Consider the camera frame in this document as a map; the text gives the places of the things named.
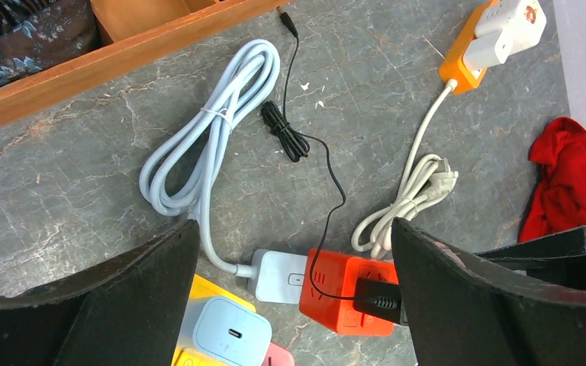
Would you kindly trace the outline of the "light blue cube adapter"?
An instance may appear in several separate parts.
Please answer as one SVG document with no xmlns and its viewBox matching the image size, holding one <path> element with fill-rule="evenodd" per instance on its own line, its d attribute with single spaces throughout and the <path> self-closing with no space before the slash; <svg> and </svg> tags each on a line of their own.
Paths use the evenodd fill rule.
<svg viewBox="0 0 586 366">
<path fill-rule="evenodd" d="M 223 296 L 190 300 L 176 348 L 228 365 L 261 365 L 272 340 L 271 323 Z"/>
</svg>

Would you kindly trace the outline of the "white usb charger block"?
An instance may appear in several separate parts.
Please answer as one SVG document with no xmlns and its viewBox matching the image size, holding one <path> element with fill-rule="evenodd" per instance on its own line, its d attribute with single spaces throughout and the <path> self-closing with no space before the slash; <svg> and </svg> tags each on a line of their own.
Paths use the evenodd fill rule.
<svg viewBox="0 0 586 366">
<path fill-rule="evenodd" d="M 504 64 L 513 48 L 512 36 L 504 31 L 474 39 L 462 60 L 470 72 Z"/>
</svg>

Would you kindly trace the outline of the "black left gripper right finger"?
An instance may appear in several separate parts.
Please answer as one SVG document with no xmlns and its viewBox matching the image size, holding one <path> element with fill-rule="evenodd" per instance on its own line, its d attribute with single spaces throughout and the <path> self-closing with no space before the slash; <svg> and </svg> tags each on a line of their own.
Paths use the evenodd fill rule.
<svg viewBox="0 0 586 366">
<path fill-rule="evenodd" d="M 586 291 L 532 278 L 405 219 L 394 266 L 421 365 L 586 365 Z"/>
</svg>

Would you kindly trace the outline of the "yellow cube socket adapter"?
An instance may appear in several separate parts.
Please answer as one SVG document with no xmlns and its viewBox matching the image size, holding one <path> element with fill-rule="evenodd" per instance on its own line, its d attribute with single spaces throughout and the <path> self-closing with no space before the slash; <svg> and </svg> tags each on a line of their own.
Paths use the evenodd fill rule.
<svg viewBox="0 0 586 366">
<path fill-rule="evenodd" d="M 216 341 L 226 341 L 235 316 L 256 312 L 250 302 L 200 275 L 194 276 L 173 365 L 227 365 L 230 353 Z"/>
</svg>

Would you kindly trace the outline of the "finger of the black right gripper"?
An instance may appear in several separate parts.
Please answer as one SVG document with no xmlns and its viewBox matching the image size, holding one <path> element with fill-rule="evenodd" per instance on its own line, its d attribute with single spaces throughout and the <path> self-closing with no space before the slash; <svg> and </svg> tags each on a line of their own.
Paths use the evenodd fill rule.
<svg viewBox="0 0 586 366">
<path fill-rule="evenodd" d="M 532 278 L 586 291 L 586 226 L 477 256 Z"/>
</svg>

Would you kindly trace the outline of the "white cube socket adapter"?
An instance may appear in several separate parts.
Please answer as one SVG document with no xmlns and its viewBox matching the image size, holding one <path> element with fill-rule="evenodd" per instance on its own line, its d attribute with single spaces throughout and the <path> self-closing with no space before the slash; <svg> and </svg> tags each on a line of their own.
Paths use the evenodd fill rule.
<svg viewBox="0 0 586 366">
<path fill-rule="evenodd" d="M 547 17 L 537 0 L 503 0 L 486 8 L 475 27 L 475 36 L 508 32 L 512 41 L 510 56 L 536 46 Z"/>
</svg>

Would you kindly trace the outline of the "red cube socket adapter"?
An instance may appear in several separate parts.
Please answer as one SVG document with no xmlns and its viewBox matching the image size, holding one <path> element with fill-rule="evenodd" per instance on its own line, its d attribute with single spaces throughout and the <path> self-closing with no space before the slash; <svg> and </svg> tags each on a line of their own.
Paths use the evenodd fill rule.
<svg viewBox="0 0 586 366">
<path fill-rule="evenodd" d="M 352 301 L 343 298 L 356 295 L 360 278 L 397 284 L 394 265 L 325 250 L 312 265 L 316 251 L 312 249 L 307 255 L 300 312 L 342 336 L 390 336 L 391 322 L 358 311 Z"/>
</svg>

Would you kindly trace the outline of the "light blue power strip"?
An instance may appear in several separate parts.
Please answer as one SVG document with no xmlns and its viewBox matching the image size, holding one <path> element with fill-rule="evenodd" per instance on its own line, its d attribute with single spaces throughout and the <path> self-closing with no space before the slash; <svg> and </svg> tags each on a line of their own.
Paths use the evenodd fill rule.
<svg viewBox="0 0 586 366">
<path fill-rule="evenodd" d="M 299 304 L 306 264 L 304 255 L 257 249 L 251 263 L 256 273 L 248 280 L 248 291 L 261 302 Z"/>
</svg>

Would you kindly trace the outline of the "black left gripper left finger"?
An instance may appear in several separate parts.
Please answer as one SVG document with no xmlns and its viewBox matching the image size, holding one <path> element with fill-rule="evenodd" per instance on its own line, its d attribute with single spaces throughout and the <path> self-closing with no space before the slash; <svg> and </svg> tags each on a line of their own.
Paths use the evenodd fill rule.
<svg viewBox="0 0 586 366">
<path fill-rule="evenodd" d="M 0 365 L 169 365 L 195 276 L 181 222 L 114 258 L 0 297 Z"/>
</svg>

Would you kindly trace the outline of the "black power adapter plug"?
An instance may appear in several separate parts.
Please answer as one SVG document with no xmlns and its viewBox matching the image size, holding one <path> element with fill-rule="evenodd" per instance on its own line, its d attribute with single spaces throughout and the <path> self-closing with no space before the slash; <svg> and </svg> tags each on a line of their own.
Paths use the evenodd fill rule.
<svg viewBox="0 0 586 366">
<path fill-rule="evenodd" d="M 353 307 L 361 313 L 399 326 L 408 326 L 399 284 L 369 278 L 356 282 Z"/>
</svg>

